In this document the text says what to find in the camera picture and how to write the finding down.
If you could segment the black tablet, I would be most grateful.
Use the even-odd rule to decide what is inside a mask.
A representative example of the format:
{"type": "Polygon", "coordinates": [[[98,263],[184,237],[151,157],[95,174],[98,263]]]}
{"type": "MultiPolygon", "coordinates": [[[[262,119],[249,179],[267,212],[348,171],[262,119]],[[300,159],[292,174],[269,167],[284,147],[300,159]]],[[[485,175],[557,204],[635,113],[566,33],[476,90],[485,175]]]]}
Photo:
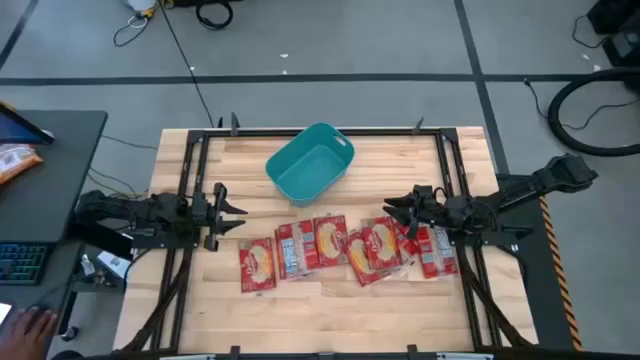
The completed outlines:
{"type": "Polygon", "coordinates": [[[112,255],[132,260],[132,240],[115,230],[97,223],[73,222],[67,237],[109,252],[112,255]]]}

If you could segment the black desk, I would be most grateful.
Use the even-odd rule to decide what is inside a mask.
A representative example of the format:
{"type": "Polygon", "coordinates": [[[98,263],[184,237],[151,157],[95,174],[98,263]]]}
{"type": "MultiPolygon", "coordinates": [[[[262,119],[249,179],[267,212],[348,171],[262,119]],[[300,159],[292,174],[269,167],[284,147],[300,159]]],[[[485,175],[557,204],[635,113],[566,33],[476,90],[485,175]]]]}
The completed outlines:
{"type": "Polygon", "coordinates": [[[15,310],[33,305],[58,314],[63,333],[75,301],[71,290],[83,244],[67,228],[83,188],[108,114],[102,110],[20,110],[32,124],[53,133],[51,145],[38,145],[44,162],[0,189],[0,243],[50,245],[37,285],[0,285],[0,303],[15,310]]]}

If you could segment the black keyboard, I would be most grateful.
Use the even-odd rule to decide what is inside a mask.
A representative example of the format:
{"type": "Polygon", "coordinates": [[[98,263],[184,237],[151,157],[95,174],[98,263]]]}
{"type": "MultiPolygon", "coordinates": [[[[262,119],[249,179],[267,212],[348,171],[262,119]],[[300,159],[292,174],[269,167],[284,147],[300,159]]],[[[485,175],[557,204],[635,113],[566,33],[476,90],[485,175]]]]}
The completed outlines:
{"type": "Polygon", "coordinates": [[[48,244],[0,242],[0,285],[38,285],[52,252],[48,244]]]}

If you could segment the teal plastic basket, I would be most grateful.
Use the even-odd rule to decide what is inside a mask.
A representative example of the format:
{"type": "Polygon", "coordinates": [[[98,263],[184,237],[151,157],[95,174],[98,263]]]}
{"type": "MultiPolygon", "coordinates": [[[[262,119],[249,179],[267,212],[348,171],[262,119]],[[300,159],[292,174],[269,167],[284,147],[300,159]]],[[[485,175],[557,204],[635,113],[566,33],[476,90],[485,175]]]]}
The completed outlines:
{"type": "Polygon", "coordinates": [[[292,206],[306,207],[336,183],[355,157],[355,148],[326,123],[306,128],[274,153],[265,171],[292,206]]]}

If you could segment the black monitor blue screen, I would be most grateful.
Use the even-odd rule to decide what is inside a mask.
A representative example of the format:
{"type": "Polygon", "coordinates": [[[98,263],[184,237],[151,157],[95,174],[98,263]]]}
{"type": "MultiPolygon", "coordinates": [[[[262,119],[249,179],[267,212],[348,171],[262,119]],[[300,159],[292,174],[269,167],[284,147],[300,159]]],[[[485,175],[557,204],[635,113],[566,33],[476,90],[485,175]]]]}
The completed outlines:
{"type": "Polygon", "coordinates": [[[49,132],[30,123],[12,108],[0,102],[0,144],[52,144],[49,132]]]}

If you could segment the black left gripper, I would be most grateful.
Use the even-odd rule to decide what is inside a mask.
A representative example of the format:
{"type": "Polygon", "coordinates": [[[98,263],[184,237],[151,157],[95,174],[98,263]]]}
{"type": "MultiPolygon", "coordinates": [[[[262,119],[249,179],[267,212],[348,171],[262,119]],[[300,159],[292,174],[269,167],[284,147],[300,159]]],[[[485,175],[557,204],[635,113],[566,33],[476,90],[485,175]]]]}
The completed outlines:
{"type": "Polygon", "coordinates": [[[209,229],[204,238],[204,248],[210,252],[218,250],[218,235],[225,235],[227,232],[246,223],[245,220],[223,220],[221,211],[234,215],[247,214],[247,211],[230,205],[226,200],[226,194],[226,187],[218,182],[214,185],[214,203],[210,203],[201,191],[195,191],[192,195],[193,222],[197,226],[209,229]]]}

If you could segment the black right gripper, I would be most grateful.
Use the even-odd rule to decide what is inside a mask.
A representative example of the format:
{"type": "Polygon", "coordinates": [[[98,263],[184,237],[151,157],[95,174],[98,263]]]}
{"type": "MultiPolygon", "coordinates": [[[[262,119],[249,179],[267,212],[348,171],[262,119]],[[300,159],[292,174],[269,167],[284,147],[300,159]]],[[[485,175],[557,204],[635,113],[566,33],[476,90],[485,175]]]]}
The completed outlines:
{"type": "Polygon", "coordinates": [[[404,227],[408,227],[408,238],[417,239],[419,227],[426,225],[430,228],[441,227],[447,230],[460,228],[460,221],[453,212],[438,203],[435,199],[418,199],[413,195],[385,198],[387,213],[404,227]]]}

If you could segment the black aluminium rig frame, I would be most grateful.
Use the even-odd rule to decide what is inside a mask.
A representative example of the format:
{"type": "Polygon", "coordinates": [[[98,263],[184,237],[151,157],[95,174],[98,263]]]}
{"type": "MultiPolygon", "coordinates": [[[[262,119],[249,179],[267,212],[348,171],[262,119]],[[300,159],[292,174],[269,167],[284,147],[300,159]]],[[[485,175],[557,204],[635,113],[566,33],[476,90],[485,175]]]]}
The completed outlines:
{"type": "Polygon", "coordinates": [[[304,130],[213,131],[189,145],[188,131],[166,129],[150,190],[227,189],[237,227],[216,251],[192,256],[186,297],[172,303],[161,339],[178,330],[182,352],[400,352],[469,350],[471,321],[459,275],[428,279],[420,264],[361,286],[352,268],[334,265],[243,292],[238,244],[272,237],[283,224],[341,215],[348,229],[383,215],[387,198],[430,185],[441,196],[488,195],[498,184],[484,131],[462,127],[449,145],[433,129],[352,128],[318,123],[304,130]]]}

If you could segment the person's hand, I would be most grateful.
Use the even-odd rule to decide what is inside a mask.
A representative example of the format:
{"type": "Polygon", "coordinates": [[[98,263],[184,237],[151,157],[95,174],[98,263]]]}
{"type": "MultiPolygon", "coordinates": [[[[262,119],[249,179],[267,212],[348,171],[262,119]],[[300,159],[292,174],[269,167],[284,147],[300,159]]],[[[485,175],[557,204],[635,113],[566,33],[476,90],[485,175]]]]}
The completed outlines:
{"type": "Polygon", "coordinates": [[[45,360],[56,323],[52,310],[19,310],[0,335],[0,360],[45,360]]]}

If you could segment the black base plate hazard stripe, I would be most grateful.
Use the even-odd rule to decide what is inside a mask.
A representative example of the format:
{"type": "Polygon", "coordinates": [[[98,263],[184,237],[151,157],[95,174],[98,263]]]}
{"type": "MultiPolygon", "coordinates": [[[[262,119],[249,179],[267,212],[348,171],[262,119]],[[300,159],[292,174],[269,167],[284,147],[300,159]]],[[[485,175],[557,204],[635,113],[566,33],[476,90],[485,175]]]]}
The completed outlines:
{"type": "Polygon", "coordinates": [[[545,197],[534,198],[503,214],[507,225],[528,226],[514,255],[500,249],[486,254],[494,301],[519,334],[554,350],[583,349],[559,242],[545,197]]]}

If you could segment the black equipment case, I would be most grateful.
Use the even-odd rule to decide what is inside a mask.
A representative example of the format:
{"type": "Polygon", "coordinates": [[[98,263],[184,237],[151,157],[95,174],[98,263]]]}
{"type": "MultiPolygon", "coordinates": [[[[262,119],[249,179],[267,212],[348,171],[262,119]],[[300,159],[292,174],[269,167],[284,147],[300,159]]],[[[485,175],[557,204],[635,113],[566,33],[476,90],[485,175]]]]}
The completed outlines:
{"type": "Polygon", "coordinates": [[[598,0],[587,13],[614,67],[640,67],[640,0],[598,0]]]}

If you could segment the orange snack bag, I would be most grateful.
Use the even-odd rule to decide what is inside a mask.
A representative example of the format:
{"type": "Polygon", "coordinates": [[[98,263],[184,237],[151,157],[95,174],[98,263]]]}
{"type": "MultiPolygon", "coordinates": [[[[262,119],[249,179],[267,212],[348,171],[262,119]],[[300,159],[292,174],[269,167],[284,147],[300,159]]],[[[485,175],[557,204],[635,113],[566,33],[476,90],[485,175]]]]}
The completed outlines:
{"type": "Polygon", "coordinates": [[[0,145],[0,185],[42,162],[43,159],[29,144],[0,145]]]}

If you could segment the white power adapter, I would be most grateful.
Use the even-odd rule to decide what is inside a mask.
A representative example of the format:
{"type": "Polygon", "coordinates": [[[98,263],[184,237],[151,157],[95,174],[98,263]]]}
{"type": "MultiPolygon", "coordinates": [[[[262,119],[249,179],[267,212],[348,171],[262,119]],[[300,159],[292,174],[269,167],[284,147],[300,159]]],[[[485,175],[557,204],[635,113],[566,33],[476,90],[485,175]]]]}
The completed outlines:
{"type": "Polygon", "coordinates": [[[101,251],[97,260],[114,275],[124,280],[127,279],[128,269],[131,265],[130,260],[120,258],[107,251],[101,251]]]}

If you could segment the red popcorn bag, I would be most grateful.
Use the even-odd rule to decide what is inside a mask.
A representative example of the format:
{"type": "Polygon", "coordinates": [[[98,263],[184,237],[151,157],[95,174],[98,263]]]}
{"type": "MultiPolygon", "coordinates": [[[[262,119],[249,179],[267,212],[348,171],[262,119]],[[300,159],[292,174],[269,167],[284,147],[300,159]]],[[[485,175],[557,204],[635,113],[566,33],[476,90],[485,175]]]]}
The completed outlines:
{"type": "Polygon", "coordinates": [[[276,274],[270,237],[242,240],[238,245],[241,292],[261,292],[276,287],[276,274]]]}
{"type": "Polygon", "coordinates": [[[363,219],[361,226],[371,268],[391,269],[402,264],[397,237],[388,217],[363,219]]]}
{"type": "Polygon", "coordinates": [[[420,253],[418,245],[407,237],[407,228],[396,220],[394,220],[394,231],[396,233],[402,263],[410,262],[420,253]]]}
{"type": "Polygon", "coordinates": [[[427,279],[458,273],[455,251],[444,229],[421,225],[417,232],[417,244],[423,274],[427,279]]]}
{"type": "Polygon", "coordinates": [[[345,252],[357,281],[362,287],[366,287],[392,274],[391,269],[374,269],[370,267],[364,238],[359,230],[352,230],[347,235],[345,252]]]}
{"type": "Polygon", "coordinates": [[[322,267],[345,265],[348,258],[344,250],[347,238],[344,215],[327,215],[313,219],[314,236],[322,267]]]}
{"type": "Polygon", "coordinates": [[[274,234],[281,280],[307,276],[320,267],[311,220],[279,225],[274,234]]]}

